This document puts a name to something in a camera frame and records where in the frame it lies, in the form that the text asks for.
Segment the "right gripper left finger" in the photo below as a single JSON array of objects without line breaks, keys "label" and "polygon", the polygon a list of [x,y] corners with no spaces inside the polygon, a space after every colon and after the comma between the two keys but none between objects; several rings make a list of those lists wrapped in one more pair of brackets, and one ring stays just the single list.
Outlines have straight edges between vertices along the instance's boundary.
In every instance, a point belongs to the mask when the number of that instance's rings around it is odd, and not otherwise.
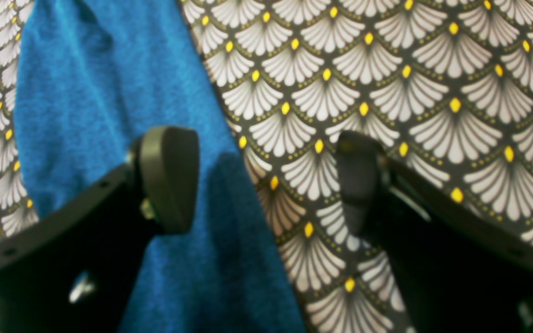
[{"label": "right gripper left finger", "polygon": [[115,333],[159,235],[190,231],[195,130],[152,127],[127,160],[36,225],[0,243],[0,333]]}]

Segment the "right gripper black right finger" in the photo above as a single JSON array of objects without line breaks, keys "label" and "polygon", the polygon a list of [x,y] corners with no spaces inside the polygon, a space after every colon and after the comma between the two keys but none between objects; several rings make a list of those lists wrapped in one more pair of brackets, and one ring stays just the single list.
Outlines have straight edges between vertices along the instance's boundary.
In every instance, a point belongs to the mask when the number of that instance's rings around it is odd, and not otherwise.
[{"label": "right gripper black right finger", "polygon": [[419,333],[533,333],[533,246],[458,205],[383,146],[343,131],[347,227],[385,251]]}]

